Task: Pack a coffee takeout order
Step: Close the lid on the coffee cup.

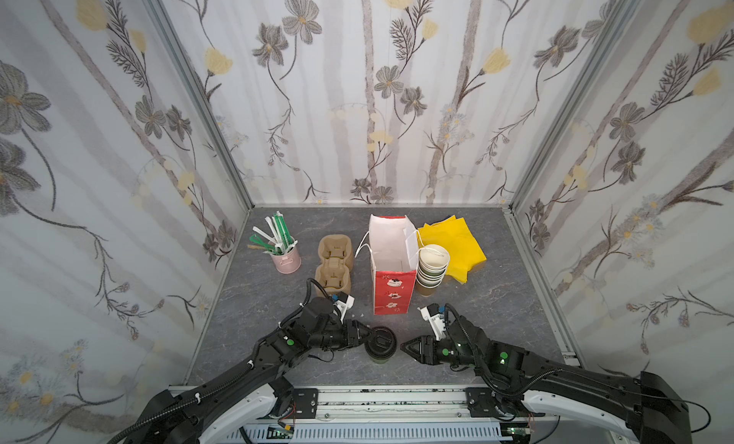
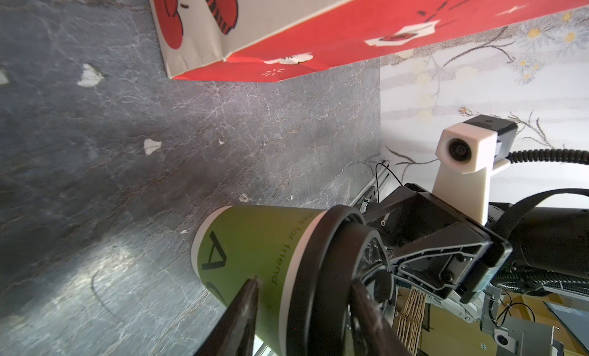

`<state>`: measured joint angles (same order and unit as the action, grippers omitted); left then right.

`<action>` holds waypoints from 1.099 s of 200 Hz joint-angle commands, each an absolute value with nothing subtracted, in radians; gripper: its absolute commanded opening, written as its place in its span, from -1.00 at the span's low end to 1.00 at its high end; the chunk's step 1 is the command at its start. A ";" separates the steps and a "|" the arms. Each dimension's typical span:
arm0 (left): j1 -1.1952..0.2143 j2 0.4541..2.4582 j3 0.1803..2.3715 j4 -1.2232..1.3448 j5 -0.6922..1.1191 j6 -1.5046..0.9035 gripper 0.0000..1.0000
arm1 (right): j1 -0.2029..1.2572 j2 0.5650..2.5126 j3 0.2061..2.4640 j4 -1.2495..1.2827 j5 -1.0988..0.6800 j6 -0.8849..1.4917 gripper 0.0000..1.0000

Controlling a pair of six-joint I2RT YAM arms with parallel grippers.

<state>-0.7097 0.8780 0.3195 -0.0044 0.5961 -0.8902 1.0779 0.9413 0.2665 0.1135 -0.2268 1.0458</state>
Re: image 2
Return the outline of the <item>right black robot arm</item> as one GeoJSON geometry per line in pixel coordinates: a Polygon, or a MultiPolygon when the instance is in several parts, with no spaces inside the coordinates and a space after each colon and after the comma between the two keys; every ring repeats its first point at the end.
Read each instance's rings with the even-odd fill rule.
{"type": "Polygon", "coordinates": [[[468,304],[487,287],[540,296],[563,290],[588,295],[588,212],[549,208],[548,190],[491,217],[492,174],[516,161],[586,164],[588,153],[567,149],[514,152],[478,171],[441,165],[433,192],[398,187],[364,213],[381,235],[391,273],[435,299],[468,304]]]}

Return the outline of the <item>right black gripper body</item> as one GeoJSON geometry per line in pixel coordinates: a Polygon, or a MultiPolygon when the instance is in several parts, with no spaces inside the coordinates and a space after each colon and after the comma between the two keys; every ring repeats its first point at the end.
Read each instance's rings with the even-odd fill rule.
{"type": "Polygon", "coordinates": [[[369,202],[363,215],[380,233],[394,278],[438,300],[473,302],[512,253],[507,239],[416,184],[369,202]]]}

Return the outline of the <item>green white paper cup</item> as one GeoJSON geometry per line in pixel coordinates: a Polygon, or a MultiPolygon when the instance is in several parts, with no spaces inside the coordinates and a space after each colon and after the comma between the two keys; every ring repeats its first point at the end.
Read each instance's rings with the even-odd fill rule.
{"type": "Polygon", "coordinates": [[[259,282],[256,334],[285,355],[295,279],[323,210],[236,205],[219,208],[201,224],[191,248],[202,284],[228,306],[244,282],[259,282]]]}

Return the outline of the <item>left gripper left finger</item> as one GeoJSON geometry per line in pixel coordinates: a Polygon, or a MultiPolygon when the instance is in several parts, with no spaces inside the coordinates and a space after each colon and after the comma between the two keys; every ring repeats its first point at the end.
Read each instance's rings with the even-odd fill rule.
{"type": "Polygon", "coordinates": [[[247,279],[194,356],[253,355],[258,304],[258,281],[247,279]]]}

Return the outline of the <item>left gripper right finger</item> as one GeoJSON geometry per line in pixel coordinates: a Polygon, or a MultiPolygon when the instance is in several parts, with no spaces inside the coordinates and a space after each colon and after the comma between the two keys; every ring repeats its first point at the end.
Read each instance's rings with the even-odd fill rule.
{"type": "Polygon", "coordinates": [[[349,299],[355,355],[410,356],[362,281],[351,283],[349,299]]]}

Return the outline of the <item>black plastic cup lid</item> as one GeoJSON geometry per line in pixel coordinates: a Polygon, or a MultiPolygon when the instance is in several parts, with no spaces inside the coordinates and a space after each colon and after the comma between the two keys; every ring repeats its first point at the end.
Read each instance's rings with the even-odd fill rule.
{"type": "Polygon", "coordinates": [[[351,284],[387,273],[380,234],[360,211],[325,211],[303,252],[288,307],[283,355],[341,355],[349,323],[351,284]]]}

